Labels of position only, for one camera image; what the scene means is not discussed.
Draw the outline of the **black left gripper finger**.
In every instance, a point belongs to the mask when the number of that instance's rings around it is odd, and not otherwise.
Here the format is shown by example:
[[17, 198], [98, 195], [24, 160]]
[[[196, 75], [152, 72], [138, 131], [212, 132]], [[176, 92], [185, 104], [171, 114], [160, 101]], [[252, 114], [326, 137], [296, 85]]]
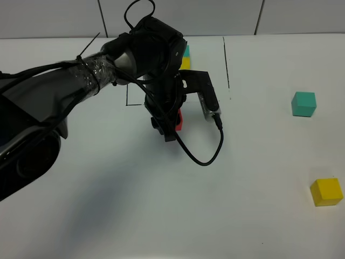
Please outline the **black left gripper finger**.
[[176, 137], [174, 135], [175, 131], [172, 131], [170, 128], [166, 127], [163, 130], [163, 135], [164, 135], [164, 140], [165, 142], [171, 142], [171, 141], [175, 141]]

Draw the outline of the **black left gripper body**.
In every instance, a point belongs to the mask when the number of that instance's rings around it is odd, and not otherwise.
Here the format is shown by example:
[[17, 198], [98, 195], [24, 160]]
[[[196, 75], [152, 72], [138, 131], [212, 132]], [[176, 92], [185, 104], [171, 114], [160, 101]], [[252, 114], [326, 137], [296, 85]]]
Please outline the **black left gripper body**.
[[[178, 72], [146, 86], [173, 126], [176, 126], [178, 110], [187, 99], [187, 96], [182, 94], [182, 87], [183, 82]], [[168, 124], [162, 113], [148, 96], [145, 97], [144, 105], [151, 114], [153, 128], [163, 135], [163, 130], [168, 127]]]

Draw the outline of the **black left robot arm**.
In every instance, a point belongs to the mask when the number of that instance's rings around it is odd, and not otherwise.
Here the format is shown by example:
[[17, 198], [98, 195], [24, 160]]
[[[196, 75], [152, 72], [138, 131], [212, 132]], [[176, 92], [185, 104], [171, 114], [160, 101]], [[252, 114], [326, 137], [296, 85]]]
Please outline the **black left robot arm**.
[[186, 47], [180, 32], [147, 16], [86, 58], [1, 74], [1, 199], [52, 167], [76, 105], [109, 84], [139, 77], [151, 84], [172, 77]]

